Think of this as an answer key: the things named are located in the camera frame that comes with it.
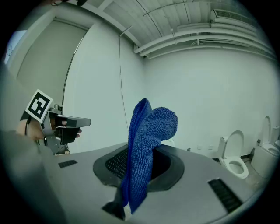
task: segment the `microfiber towel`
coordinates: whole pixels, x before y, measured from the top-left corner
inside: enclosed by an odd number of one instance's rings
[[[130,126],[129,126],[129,134],[128,134],[128,154],[127,158],[131,158],[131,152],[132,152],[132,146],[133,146],[133,141],[135,134],[144,120],[144,118],[151,113],[152,108],[149,103],[149,101],[144,98],[142,99],[134,108],[132,118],[130,121]],[[129,177],[131,176],[130,174],[130,159],[127,159],[126,162],[126,175],[122,181],[121,188],[122,188],[122,205],[125,206],[128,203],[128,195],[129,195]]]
[[[135,133],[130,160],[128,202],[133,213],[147,195],[153,169],[153,149],[172,138],[178,125],[176,114],[167,108],[156,108],[141,122]]]

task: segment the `circular opening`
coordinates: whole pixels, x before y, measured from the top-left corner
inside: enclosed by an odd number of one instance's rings
[[[229,162],[229,166],[230,166],[231,170],[236,174],[241,174],[244,172],[242,166],[236,161]]]
[[[269,148],[268,149],[272,154],[278,156],[279,155],[279,151],[277,149],[273,149],[273,148]]]

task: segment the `air conditioner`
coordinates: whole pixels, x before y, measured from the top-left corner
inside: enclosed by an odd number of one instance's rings
[[[213,9],[210,13],[211,23],[235,25],[256,32],[258,23],[246,16],[222,9]]]

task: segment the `black mesh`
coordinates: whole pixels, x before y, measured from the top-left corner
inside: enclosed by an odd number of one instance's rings
[[[122,150],[105,163],[106,168],[121,179],[123,179],[126,174],[127,151],[127,149]]]

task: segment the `cable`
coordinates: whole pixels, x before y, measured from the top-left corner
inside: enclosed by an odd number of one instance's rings
[[[119,37],[119,76],[121,81],[122,105],[123,105],[124,115],[126,119],[126,109],[124,107],[124,100],[123,100],[123,81],[122,81],[122,68],[121,68],[121,37]],[[129,131],[127,119],[126,119],[126,127],[127,130]]]
[[[29,126],[30,120],[31,120],[31,116],[29,115],[29,116],[28,116],[28,119],[27,119],[27,121],[26,121],[25,130],[24,130],[24,134],[25,134],[26,136],[28,136],[28,126]]]

